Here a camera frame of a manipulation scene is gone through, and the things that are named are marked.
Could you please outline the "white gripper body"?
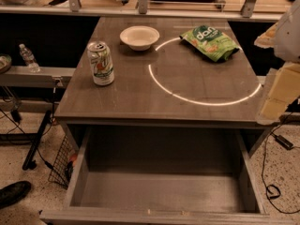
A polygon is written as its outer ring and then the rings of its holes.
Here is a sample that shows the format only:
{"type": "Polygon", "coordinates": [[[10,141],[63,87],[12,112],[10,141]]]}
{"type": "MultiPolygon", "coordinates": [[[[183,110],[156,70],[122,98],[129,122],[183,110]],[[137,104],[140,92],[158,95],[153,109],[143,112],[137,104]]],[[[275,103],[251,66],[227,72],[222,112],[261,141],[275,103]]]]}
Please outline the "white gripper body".
{"type": "Polygon", "coordinates": [[[300,62],[300,0],[295,0],[279,19],[274,52],[284,61],[300,62]]]}

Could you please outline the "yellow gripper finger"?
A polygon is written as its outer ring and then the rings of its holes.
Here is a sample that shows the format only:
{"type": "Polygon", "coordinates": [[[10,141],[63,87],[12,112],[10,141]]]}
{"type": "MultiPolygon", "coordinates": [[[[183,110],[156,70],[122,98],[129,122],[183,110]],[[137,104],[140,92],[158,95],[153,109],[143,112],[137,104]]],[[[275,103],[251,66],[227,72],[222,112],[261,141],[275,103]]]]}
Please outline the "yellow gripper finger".
{"type": "Polygon", "coordinates": [[[299,97],[299,63],[286,62],[279,70],[270,70],[265,80],[256,122],[261,125],[271,125],[277,122],[288,106],[299,97]]]}
{"type": "Polygon", "coordinates": [[[274,23],[272,26],[270,26],[264,33],[259,35],[255,41],[254,45],[260,48],[273,48],[275,43],[275,36],[276,36],[276,30],[277,30],[277,23],[274,23]]]}

